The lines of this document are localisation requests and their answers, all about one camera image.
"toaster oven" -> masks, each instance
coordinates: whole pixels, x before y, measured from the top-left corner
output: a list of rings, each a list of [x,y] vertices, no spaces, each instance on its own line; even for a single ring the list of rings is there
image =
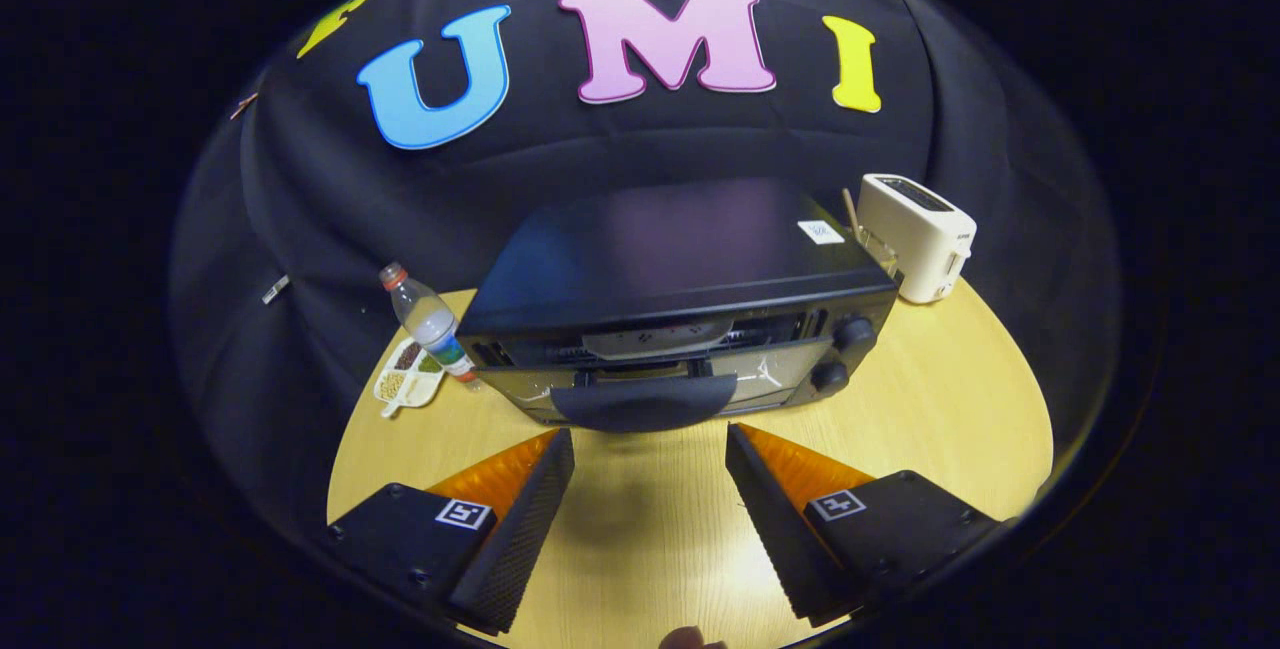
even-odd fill
[[[796,187],[704,180],[539,207],[457,337],[534,420],[657,431],[844,389],[896,294]]]

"blue letter u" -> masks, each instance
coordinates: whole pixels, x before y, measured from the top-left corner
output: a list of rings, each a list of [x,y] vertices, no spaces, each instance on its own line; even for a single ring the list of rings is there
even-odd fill
[[[420,38],[398,44],[371,60],[356,83],[369,88],[369,102],[383,138],[399,148],[430,148],[452,142],[484,124],[507,99],[507,56],[502,52],[499,20],[511,6],[498,5],[458,17],[444,24],[440,35],[462,44],[467,67],[466,93],[447,108],[422,102],[413,72],[413,58],[422,51]]]

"finger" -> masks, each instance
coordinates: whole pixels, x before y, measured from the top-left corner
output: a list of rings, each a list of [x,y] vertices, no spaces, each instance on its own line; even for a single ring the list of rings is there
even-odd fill
[[[663,636],[658,649],[703,649],[703,632],[696,626],[682,626]]]

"round table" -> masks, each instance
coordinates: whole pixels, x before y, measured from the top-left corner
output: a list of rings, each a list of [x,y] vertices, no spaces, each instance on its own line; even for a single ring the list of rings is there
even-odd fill
[[[462,316],[474,291],[443,294]],[[380,416],[371,371],[329,481],[333,522],[389,481],[425,489],[548,426],[498,390],[445,378],[431,403]],[[791,613],[724,469],[726,424],[781,435],[873,476],[910,469],[992,518],[1025,511],[1050,474],[1048,412],[1005,326],[965,280],[928,306],[897,301],[835,397],[653,434],[573,429],[575,472],[525,590],[512,649],[654,649],[696,625],[708,641],[781,646],[824,631]]]

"toaster oven handle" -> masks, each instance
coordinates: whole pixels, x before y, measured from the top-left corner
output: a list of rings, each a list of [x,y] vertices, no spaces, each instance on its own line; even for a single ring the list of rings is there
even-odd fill
[[[710,375],[704,358],[689,362],[689,376],[596,383],[580,371],[572,389],[552,389],[564,419],[596,431],[662,431],[716,416],[737,389],[737,374]]]

